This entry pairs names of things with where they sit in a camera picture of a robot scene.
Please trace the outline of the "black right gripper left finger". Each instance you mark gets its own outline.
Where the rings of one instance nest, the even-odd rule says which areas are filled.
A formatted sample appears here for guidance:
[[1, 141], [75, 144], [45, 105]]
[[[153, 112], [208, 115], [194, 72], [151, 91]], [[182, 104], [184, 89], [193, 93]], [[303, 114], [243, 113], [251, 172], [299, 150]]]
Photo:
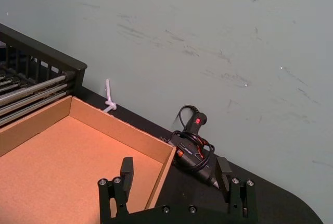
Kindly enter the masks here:
[[127, 210], [127, 202], [134, 177], [134, 164], [132, 157], [123, 158], [120, 168], [120, 175], [107, 180], [102, 178], [98, 181], [99, 194], [99, 216], [100, 218], [111, 218], [110, 200], [113, 198], [116, 202], [116, 216], [125, 216], [129, 212]]

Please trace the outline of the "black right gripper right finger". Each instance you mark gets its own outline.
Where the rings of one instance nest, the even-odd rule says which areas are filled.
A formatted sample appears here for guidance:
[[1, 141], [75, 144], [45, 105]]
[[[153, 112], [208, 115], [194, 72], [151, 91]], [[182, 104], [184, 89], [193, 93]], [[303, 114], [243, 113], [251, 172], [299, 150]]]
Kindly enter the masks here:
[[228, 218], [231, 220], [257, 220], [258, 209], [254, 181], [241, 180], [233, 175], [229, 162], [224, 157], [216, 159], [215, 176], [219, 190], [228, 204]]

